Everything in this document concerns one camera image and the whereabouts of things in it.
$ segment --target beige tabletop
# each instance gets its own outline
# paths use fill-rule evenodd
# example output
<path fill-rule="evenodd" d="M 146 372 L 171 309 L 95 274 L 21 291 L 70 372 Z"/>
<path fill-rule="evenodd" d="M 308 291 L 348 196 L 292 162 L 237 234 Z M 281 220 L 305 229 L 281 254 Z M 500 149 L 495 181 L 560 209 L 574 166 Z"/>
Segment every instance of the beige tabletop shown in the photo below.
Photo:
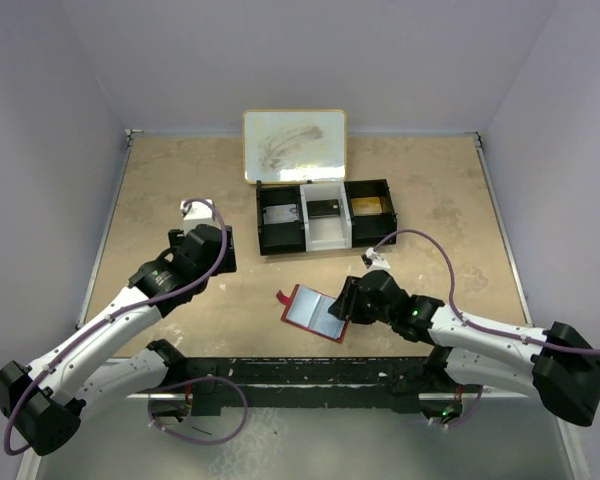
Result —
<path fill-rule="evenodd" d="M 511 266 L 470 137 L 353 137 L 347 180 L 386 178 L 399 228 L 434 236 L 456 268 L 456 299 L 467 312 L 512 324 L 524 313 Z M 180 201 L 212 198 L 233 226 L 238 272 L 214 277 L 191 303 L 130 341 L 132 356 L 165 338 L 186 356 L 417 356 L 389 327 L 350 325 L 344 342 L 323 339 L 280 321 L 281 289 L 307 285 L 337 296 L 347 275 L 361 276 L 361 250 L 262 257 L 255 186 L 244 180 L 237 137 L 141 137 L 135 140 L 94 284 L 87 319 L 96 315 L 138 267 L 168 247 L 181 228 Z M 440 254 L 403 235 L 386 249 L 392 274 L 409 293 L 447 298 L 449 275 Z"/>

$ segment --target whiteboard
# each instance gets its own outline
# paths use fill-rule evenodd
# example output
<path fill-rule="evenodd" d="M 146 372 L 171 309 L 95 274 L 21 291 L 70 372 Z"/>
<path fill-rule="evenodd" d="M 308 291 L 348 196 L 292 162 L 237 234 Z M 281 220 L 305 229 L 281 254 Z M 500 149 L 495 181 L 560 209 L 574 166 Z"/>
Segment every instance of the whiteboard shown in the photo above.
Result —
<path fill-rule="evenodd" d="M 242 132 L 249 183 L 345 178 L 347 116 L 342 110 L 248 110 Z"/>

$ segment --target black base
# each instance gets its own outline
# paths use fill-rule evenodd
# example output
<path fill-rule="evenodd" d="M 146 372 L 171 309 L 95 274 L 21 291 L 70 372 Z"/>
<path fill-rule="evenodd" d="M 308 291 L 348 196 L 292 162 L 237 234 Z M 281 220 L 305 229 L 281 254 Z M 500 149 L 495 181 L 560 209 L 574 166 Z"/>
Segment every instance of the black base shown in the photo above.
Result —
<path fill-rule="evenodd" d="M 591 348 L 573 327 L 564 323 L 555 322 L 544 333 L 547 342 L 554 345 Z M 600 403 L 600 356 L 543 348 L 533 362 L 533 385 L 547 410 L 575 425 L 590 426 Z"/>
<path fill-rule="evenodd" d="M 0 410 L 10 417 L 16 403 L 31 384 L 28 370 L 9 362 L 0 370 Z M 64 445 L 80 426 L 84 401 L 72 400 L 63 406 L 51 400 L 52 392 L 33 389 L 16 418 L 15 427 L 38 455 L 48 455 Z"/>
<path fill-rule="evenodd" d="M 428 358 L 187 358 L 181 374 L 235 382 L 251 407 L 381 408 L 419 413 L 420 393 L 454 393 L 456 383 L 428 371 Z M 181 381 L 174 376 L 164 385 Z M 196 385 L 193 415 L 220 415 L 242 402 L 229 386 Z"/>

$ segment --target gray wall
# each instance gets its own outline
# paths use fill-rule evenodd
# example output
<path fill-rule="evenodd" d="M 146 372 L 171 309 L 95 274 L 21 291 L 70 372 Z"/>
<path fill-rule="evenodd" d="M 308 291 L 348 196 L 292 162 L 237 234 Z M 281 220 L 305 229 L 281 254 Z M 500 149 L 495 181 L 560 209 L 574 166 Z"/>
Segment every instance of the gray wall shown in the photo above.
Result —
<path fill-rule="evenodd" d="M 72 332 L 123 139 L 59 0 L 0 0 L 0 367 Z"/>
<path fill-rule="evenodd" d="M 600 346 L 600 0 L 560 0 L 486 155 L 533 320 Z M 600 409 L 583 429 L 600 480 Z"/>
<path fill-rule="evenodd" d="M 555 0 L 63 0 L 125 126 L 239 131 L 338 107 L 353 130 L 484 128 Z"/>

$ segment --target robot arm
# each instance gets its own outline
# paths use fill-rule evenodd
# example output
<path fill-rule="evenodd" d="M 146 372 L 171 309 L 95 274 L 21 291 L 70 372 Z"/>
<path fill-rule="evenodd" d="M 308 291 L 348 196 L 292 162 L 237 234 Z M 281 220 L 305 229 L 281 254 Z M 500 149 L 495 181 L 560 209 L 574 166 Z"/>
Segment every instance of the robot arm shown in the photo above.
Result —
<path fill-rule="evenodd" d="M 66 443 L 87 416 L 160 385 L 170 369 L 183 363 L 168 342 L 152 342 L 134 358 L 104 365 L 138 333 L 204 291 L 206 280 L 188 287 L 212 269 L 223 242 L 225 253 L 213 274 L 236 271 L 231 228 L 223 238 L 209 225 L 213 215 L 208 208 L 183 213 L 184 230 L 170 231 L 170 247 L 143 264 L 102 312 L 28 366 L 13 361 L 0 371 L 2 413 L 39 455 Z"/>
<path fill-rule="evenodd" d="M 353 323 L 381 321 L 406 340 L 434 346 L 428 362 L 432 377 L 537 397 L 556 416 L 591 425 L 600 402 L 600 356 L 538 345 L 591 349 L 575 329 L 558 322 L 544 330 L 466 313 L 459 317 L 441 300 L 402 290 L 388 273 L 387 261 L 373 249 L 363 260 L 368 272 L 347 278 L 329 313 Z"/>

